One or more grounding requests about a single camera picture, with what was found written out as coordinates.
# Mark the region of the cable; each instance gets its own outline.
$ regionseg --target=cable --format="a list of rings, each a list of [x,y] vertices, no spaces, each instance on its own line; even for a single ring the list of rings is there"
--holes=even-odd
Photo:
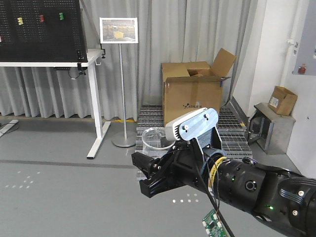
[[[69,71],[70,71],[70,70],[67,70],[68,76],[69,76],[71,79],[77,79],[77,78],[80,77],[80,75],[81,75],[81,74],[79,74],[77,77],[73,78],[73,77],[70,75],[70,72],[69,72]]]
[[[210,159],[211,159],[211,161],[213,162],[213,164],[214,164],[214,166],[215,166],[215,168],[216,168],[216,170],[217,170],[217,200],[218,200],[218,203],[217,203],[217,206],[218,206],[218,210],[219,210],[219,205],[220,205],[220,198],[219,198],[219,174],[218,174],[218,166],[216,165],[216,163],[214,162],[214,159],[212,159],[208,154],[206,154],[206,153],[204,153],[204,155],[206,155],[207,157],[209,157]],[[206,162],[206,166],[207,166],[207,171],[208,171],[208,174],[210,174],[210,170],[209,170],[209,167],[208,167],[208,163],[207,163],[207,160],[206,159],[204,159],[205,160],[205,162]],[[212,187],[212,192],[213,192],[213,194],[214,194],[214,196],[215,196],[215,193],[214,193],[214,186],[213,185],[211,185],[211,187]]]
[[[184,148],[184,149],[178,149],[178,150],[174,150],[174,151],[171,151],[171,152],[167,152],[166,154],[164,154],[164,156],[167,155],[167,154],[171,154],[171,153],[175,153],[175,152],[183,151],[183,150],[188,150],[188,149],[189,148]]]
[[[217,206],[217,204],[216,204],[214,198],[212,197],[211,193],[208,191],[208,187],[206,186],[206,184],[205,184],[205,182],[204,182],[204,180],[203,180],[203,178],[202,178],[202,176],[201,176],[201,174],[200,174],[200,171],[199,171],[199,169],[198,169],[197,161],[196,161],[196,159],[194,159],[195,156],[194,156],[193,148],[190,148],[190,150],[191,150],[192,157],[193,157],[193,161],[194,161],[194,164],[195,164],[195,169],[196,169],[196,172],[197,172],[197,174],[198,174],[197,177],[198,177],[198,179],[199,179],[199,182],[200,182],[201,185],[203,186],[203,188],[204,188],[204,190],[205,190],[205,192],[206,192],[206,194],[207,194],[209,200],[211,201],[213,207],[214,207],[215,210],[216,210],[216,209],[218,209],[218,206]],[[225,229],[227,230],[228,234],[230,235],[230,237],[235,237],[235,235],[233,234],[232,230],[229,228],[227,222],[225,221],[225,219],[224,219],[222,213],[221,213],[219,210],[218,210],[218,212],[217,212],[217,215],[218,215],[219,219],[222,221],[222,223],[223,223]]]

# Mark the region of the circuit board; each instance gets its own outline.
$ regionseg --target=circuit board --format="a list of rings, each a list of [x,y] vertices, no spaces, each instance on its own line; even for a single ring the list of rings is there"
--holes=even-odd
[[[214,209],[203,218],[202,224],[209,237],[228,237]]]
[[[87,62],[79,0],[0,0],[0,62]]]

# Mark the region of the clear plastic bowl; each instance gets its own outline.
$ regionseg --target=clear plastic bowl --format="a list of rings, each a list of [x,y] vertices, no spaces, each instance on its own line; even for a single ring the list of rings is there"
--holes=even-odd
[[[160,158],[174,145],[174,141],[166,140],[164,127],[151,127],[142,134],[143,153]]]

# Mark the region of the white curtain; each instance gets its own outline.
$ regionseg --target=white curtain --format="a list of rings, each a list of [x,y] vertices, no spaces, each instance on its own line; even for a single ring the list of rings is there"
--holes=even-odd
[[[256,0],[85,0],[99,33],[99,17],[138,17],[139,44],[122,45],[126,115],[137,119],[142,105],[160,105],[162,62],[212,63],[222,47],[237,54],[248,42]],[[84,17],[87,44],[98,39]],[[103,45],[106,58],[97,67],[102,115],[122,118],[119,47]],[[78,72],[71,69],[71,77]],[[2,115],[83,118],[92,115],[87,78],[73,80],[51,68],[0,68]],[[234,83],[224,85],[223,102]]]

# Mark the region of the metal box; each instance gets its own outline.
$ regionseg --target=metal box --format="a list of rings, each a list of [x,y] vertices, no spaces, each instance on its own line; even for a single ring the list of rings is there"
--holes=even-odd
[[[254,106],[255,113],[248,119],[247,140],[257,142],[268,155],[285,154],[295,119],[277,115],[267,103]]]

